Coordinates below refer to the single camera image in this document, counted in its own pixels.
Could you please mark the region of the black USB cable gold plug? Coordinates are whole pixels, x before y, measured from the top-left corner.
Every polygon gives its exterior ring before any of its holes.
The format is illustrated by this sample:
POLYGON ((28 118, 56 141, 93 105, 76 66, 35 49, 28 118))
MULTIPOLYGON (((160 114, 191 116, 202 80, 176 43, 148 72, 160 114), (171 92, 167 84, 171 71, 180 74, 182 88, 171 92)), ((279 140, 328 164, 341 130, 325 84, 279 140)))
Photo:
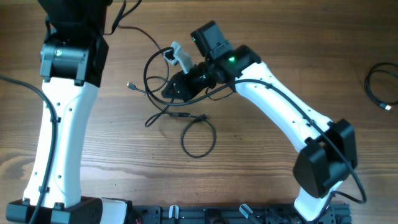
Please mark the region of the black USB cable gold plug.
POLYGON ((397 63, 375 63, 364 78, 363 88, 375 105, 392 110, 397 106, 397 63))

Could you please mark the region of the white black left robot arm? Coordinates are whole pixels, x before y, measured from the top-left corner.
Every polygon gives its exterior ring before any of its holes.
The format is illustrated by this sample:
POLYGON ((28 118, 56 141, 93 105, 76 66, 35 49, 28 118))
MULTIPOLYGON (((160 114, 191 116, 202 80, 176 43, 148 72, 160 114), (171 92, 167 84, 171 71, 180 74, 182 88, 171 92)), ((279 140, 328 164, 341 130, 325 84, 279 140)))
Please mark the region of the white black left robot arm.
POLYGON ((102 1, 41 1, 47 33, 40 53, 44 102, 34 168, 6 219, 15 223, 127 223, 131 204, 84 197, 80 166, 88 118, 108 54, 102 1))

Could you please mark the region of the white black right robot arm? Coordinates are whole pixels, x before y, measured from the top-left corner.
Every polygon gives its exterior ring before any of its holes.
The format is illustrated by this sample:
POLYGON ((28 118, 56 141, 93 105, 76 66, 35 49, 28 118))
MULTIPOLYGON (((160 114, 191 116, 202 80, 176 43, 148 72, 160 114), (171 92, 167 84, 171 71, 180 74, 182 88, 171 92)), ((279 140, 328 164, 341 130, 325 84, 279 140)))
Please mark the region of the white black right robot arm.
POLYGON ((163 51, 164 59, 180 65, 162 96, 182 105, 193 102, 206 88, 226 84, 255 104, 287 136, 298 158, 293 174, 300 185, 294 202, 299 216, 317 222, 332 196, 358 165, 352 125, 337 122, 309 107, 271 73, 260 56, 246 45, 233 47, 210 21, 191 37, 204 61, 194 64, 178 42, 163 51))

